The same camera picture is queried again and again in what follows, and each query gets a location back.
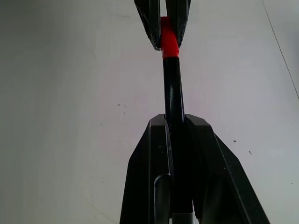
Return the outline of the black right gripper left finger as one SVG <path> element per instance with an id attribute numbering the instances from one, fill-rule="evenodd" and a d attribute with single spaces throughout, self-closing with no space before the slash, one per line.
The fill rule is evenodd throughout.
<path id="1" fill-rule="evenodd" d="M 169 129 L 159 114 L 148 122 L 129 159 L 120 223 L 169 223 L 172 173 Z"/>

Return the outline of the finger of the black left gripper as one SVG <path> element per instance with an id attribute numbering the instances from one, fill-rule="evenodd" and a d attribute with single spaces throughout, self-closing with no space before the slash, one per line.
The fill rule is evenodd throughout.
<path id="1" fill-rule="evenodd" d="M 146 35 L 155 50 L 161 50 L 160 0 L 134 0 Z"/>
<path id="2" fill-rule="evenodd" d="M 190 6 L 191 0 L 166 0 L 167 15 L 171 20 L 178 46 L 181 46 L 184 38 Z"/>

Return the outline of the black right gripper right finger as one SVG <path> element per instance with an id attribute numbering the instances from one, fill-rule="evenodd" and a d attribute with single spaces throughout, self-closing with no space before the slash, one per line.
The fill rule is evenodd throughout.
<path id="1" fill-rule="evenodd" d="M 201 224 L 267 224 L 239 161 L 202 118 L 186 114 L 195 216 Z"/>

